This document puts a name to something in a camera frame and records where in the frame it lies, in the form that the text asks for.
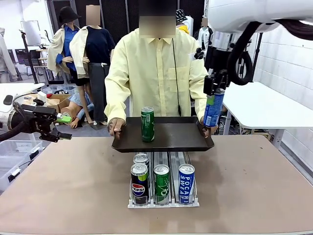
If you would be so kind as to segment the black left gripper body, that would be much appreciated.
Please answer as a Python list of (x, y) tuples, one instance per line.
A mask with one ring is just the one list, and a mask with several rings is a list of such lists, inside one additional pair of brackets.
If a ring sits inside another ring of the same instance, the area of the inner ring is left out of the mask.
[(22, 105), (25, 117), (25, 126), (23, 133), (50, 133), (53, 130), (54, 122), (57, 120), (57, 111), (55, 108), (44, 106)]

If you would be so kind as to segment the person left hand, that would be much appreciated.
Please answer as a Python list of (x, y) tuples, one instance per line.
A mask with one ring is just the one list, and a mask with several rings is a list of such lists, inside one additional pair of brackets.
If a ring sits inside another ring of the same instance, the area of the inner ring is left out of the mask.
[(204, 117), (201, 118), (200, 125), (201, 125), (201, 131), (203, 133), (203, 136), (206, 139), (206, 138), (210, 137), (212, 134), (214, 134), (217, 131), (218, 126), (207, 127), (207, 126), (204, 125), (203, 120), (204, 120)]

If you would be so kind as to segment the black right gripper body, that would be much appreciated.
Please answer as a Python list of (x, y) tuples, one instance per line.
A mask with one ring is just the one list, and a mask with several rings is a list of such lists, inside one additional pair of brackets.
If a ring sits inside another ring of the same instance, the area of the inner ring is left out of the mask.
[(214, 71), (213, 76), (213, 91), (216, 93), (220, 90), (225, 90), (227, 87), (227, 70)]

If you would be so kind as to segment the person right hand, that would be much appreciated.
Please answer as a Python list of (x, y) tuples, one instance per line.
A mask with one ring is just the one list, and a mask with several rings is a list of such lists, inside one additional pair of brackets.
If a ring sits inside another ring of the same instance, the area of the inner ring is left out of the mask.
[(125, 120), (121, 118), (112, 118), (107, 125), (108, 132), (116, 139), (120, 139), (122, 127), (125, 125)]

